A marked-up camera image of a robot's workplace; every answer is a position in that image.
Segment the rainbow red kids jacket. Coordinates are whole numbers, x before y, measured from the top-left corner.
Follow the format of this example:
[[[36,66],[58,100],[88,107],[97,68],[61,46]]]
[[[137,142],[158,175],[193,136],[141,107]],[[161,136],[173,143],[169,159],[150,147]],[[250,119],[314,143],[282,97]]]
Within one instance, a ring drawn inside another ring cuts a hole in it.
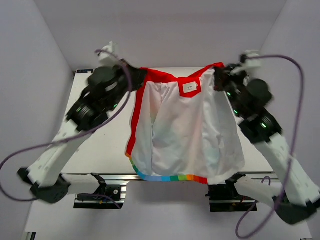
[[[145,68],[126,147],[137,175],[150,182],[219,184],[245,166],[229,101],[208,65],[187,77]]]

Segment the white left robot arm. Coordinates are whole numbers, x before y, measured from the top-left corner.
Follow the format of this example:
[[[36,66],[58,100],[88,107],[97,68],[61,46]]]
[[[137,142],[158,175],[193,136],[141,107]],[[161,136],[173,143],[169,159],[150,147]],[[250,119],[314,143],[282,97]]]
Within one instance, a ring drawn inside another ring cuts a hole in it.
[[[98,67],[85,80],[79,99],[69,108],[53,142],[46,144],[45,152],[31,166],[17,172],[37,200],[55,204],[72,194],[96,200],[105,196],[107,183],[99,174],[64,174],[62,169],[86,140],[118,115],[108,113],[142,88],[146,75],[145,69],[123,62]]]

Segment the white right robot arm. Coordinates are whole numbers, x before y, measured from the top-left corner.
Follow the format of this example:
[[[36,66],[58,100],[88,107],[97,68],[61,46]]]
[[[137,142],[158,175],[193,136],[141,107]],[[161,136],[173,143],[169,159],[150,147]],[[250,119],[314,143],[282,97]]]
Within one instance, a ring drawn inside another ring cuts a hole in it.
[[[285,223],[295,225],[317,212],[320,188],[290,154],[283,129],[266,110],[266,105],[273,98],[268,84],[258,78],[244,84],[248,76],[246,71],[232,73],[239,68],[238,64],[215,66],[214,90],[226,93],[233,112],[243,119],[238,125],[241,132],[267,160],[283,190],[237,173],[226,180],[226,195],[233,200],[245,196],[274,207]]]

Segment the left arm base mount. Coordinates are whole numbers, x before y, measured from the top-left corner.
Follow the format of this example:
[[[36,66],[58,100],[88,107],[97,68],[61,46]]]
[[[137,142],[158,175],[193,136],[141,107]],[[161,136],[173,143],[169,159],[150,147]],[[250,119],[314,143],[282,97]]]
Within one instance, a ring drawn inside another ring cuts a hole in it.
[[[97,173],[102,186],[94,193],[75,196],[74,209],[120,210],[125,202],[128,180],[105,180]]]

